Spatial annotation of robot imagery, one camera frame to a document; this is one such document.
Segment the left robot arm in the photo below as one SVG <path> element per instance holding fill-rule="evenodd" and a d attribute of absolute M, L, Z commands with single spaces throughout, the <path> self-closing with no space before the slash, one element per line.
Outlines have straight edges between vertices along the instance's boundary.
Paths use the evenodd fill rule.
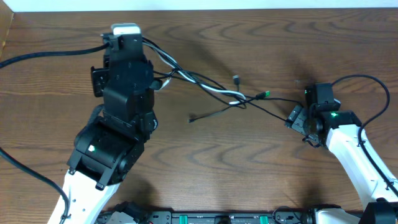
<path fill-rule="evenodd" d="M 103 42 L 103 68 L 91 68 L 91 82 L 104 102 L 75 138 L 63 184 L 69 204 L 59 200 L 49 223 L 94 223 L 158 126 L 154 92 L 162 83 L 144 55 L 142 35 L 108 33 Z"/>

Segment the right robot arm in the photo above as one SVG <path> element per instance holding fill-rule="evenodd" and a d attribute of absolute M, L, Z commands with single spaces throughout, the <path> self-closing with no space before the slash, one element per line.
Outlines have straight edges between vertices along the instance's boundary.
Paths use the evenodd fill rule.
<path fill-rule="evenodd" d="M 341 110 L 330 83 L 309 85 L 307 105 L 297 105 L 285 125 L 303 135 L 303 142 L 324 147 L 343 166 L 363 205 L 356 216 L 337 205 L 319 205 L 300 217 L 302 223 L 397 223 L 397 178 L 372 147 L 362 122 Z"/>

